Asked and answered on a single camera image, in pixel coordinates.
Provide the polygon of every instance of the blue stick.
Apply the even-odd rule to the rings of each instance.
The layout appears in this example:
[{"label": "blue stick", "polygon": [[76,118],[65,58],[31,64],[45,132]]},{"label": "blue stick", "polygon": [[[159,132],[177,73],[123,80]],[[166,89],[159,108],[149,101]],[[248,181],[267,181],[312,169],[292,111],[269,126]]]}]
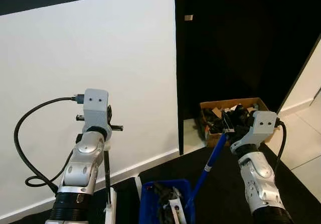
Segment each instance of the blue stick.
[{"label": "blue stick", "polygon": [[203,170],[203,172],[201,174],[201,177],[197,181],[195,189],[193,190],[192,195],[191,195],[190,199],[188,200],[185,208],[190,206],[191,203],[194,201],[194,198],[195,198],[197,192],[199,191],[199,189],[203,185],[208,173],[211,171],[211,168],[212,168],[214,162],[217,160],[221,150],[223,149],[223,147],[225,145],[225,142],[226,142],[226,135],[222,134],[220,139],[219,139],[219,141],[217,142],[217,145],[215,146],[215,148],[214,148],[214,150],[213,150],[213,152],[211,154],[211,157],[207,161],[207,164],[206,164],[206,166],[205,166],[205,168],[204,168],[204,170]]}]

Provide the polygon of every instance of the gray floor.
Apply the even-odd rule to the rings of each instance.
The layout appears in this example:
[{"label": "gray floor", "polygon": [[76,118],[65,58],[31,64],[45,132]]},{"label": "gray floor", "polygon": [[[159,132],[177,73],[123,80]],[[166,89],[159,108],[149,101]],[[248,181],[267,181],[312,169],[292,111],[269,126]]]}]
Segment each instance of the gray floor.
[{"label": "gray floor", "polygon": [[[287,141],[282,161],[321,202],[321,94],[309,108],[283,118],[287,128]],[[275,131],[267,142],[277,153],[282,130]]]},{"label": "gray floor", "polygon": [[194,119],[184,120],[184,154],[188,154],[204,146],[204,141],[198,136]]}]

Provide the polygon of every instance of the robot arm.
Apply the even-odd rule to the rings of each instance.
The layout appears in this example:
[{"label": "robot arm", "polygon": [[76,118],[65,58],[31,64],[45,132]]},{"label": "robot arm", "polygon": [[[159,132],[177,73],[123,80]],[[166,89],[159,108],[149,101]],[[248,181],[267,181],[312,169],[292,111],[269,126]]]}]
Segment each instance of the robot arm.
[{"label": "robot arm", "polygon": [[293,223],[282,204],[273,169],[264,154],[258,151],[260,144],[273,134],[276,113],[255,111],[250,118],[249,131],[240,138],[236,129],[230,149],[238,157],[245,197],[254,221],[264,224]]},{"label": "robot arm", "polygon": [[[78,103],[84,104],[84,116],[77,120],[85,125],[77,138],[73,154],[56,195],[49,220],[46,224],[87,224],[87,211],[91,196],[94,194],[98,167],[108,156],[106,142],[110,139],[111,108],[108,106],[108,92],[87,89],[84,95],[78,95]],[[107,202],[110,203],[109,160],[105,160]]]}]

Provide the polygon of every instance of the white bracket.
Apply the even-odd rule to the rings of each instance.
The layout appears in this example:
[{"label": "white bracket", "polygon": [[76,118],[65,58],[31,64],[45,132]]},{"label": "white bracket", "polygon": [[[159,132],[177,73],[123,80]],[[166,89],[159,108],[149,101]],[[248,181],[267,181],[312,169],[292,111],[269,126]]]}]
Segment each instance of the white bracket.
[{"label": "white bracket", "polygon": [[85,126],[83,132],[90,127],[101,127],[106,130],[108,141],[111,137],[111,127],[107,122],[108,92],[100,89],[88,88],[84,96]]},{"label": "white bracket", "polygon": [[117,193],[114,188],[110,188],[111,205],[106,206],[105,224],[116,224],[116,206],[117,206]]},{"label": "white bracket", "polygon": [[250,127],[249,132],[231,145],[230,149],[233,154],[242,145],[256,144],[257,148],[259,148],[262,141],[273,134],[277,118],[276,113],[271,111],[255,111],[253,117],[253,126]]}]

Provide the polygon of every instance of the metal rod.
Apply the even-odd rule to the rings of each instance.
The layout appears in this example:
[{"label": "metal rod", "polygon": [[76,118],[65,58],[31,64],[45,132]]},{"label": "metal rod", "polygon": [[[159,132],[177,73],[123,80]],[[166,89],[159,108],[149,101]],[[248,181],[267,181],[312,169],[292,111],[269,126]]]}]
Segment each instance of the metal rod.
[{"label": "metal rod", "polygon": [[124,130],[123,125],[111,125],[110,127],[112,130],[116,130],[116,131],[123,131]]},{"label": "metal rod", "polygon": [[111,205],[110,196],[110,170],[109,170],[109,154],[108,151],[104,151],[104,166],[105,166],[105,183],[106,183],[106,194],[107,194],[107,206]]}]

